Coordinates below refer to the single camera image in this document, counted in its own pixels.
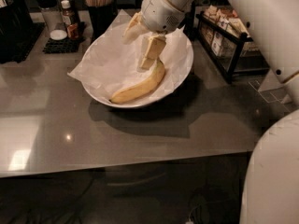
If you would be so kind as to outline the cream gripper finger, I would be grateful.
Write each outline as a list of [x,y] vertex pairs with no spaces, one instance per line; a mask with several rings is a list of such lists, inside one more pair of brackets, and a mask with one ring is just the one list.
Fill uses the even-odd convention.
[[144,36],[141,44],[141,69],[149,70],[166,46],[164,35]]
[[142,13],[136,12],[136,14],[129,21],[123,36],[122,43],[125,45],[131,44],[135,41],[140,35],[148,33],[150,30],[143,22]]

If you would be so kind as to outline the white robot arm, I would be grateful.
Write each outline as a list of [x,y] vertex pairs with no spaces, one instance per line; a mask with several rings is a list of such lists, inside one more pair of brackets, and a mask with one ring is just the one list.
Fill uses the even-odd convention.
[[[183,21],[194,0],[143,0],[127,26],[123,41],[146,32],[169,34]],[[299,100],[299,0],[227,0],[241,20],[238,35],[215,24],[223,37],[232,35],[257,49],[270,67],[272,88],[283,88]],[[246,173],[240,224],[299,224],[299,110],[277,121],[253,149]]]

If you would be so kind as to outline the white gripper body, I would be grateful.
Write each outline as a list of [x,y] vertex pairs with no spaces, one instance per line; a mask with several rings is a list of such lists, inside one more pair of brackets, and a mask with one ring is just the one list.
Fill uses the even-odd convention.
[[142,21],[152,32],[172,33],[184,20],[186,0],[143,0]]

